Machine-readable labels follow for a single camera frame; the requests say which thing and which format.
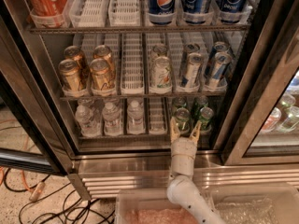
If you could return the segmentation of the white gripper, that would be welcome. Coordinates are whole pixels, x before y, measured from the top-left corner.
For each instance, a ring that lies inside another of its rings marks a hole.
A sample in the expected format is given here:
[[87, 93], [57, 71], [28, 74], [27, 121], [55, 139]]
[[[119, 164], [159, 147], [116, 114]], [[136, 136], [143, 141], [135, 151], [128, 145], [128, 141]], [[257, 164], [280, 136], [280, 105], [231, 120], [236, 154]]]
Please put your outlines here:
[[180, 130], [174, 117], [170, 119], [171, 172], [176, 175], [193, 176], [197, 143], [202, 122], [197, 121], [189, 138], [180, 137]]

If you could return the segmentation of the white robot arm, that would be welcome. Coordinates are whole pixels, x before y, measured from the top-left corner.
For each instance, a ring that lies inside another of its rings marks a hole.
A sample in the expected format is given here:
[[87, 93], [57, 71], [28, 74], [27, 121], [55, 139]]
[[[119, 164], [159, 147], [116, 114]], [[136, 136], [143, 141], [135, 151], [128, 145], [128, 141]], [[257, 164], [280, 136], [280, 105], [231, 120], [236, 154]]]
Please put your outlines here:
[[198, 121], [190, 136], [183, 137], [175, 118], [171, 118], [171, 164], [167, 198], [171, 203], [187, 210], [199, 224], [225, 224], [192, 181], [200, 129], [201, 122]]

